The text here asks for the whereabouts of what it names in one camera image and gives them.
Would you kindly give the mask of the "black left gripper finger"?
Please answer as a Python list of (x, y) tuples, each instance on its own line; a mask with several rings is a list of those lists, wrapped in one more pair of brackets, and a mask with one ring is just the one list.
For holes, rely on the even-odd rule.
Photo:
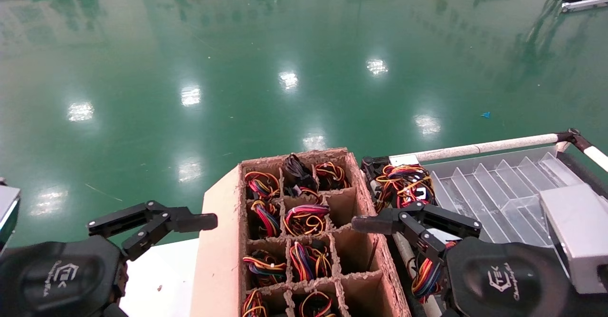
[(149, 201), (96, 218), (87, 225), (89, 236), (105, 239), (130, 230), (135, 234), (122, 243), (127, 260), (135, 261), (170, 232), (214, 230), (219, 225), (214, 213), (194, 214), (188, 207), (166, 207)]

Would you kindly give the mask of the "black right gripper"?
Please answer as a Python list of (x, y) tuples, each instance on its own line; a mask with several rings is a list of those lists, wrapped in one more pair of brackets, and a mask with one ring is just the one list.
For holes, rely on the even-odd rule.
[[(445, 261), (446, 306), (462, 317), (559, 317), (576, 295), (553, 249), (481, 241), (479, 221), (442, 207), (414, 202), (351, 223), (360, 233), (400, 233), (424, 257)], [(447, 250), (430, 230), (462, 241)]]

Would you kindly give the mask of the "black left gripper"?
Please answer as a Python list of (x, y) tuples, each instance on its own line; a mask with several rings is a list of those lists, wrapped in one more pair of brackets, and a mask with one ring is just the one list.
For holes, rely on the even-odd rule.
[(0, 314), (124, 317), (126, 270), (122, 251), (100, 236), (9, 248), (0, 263)]

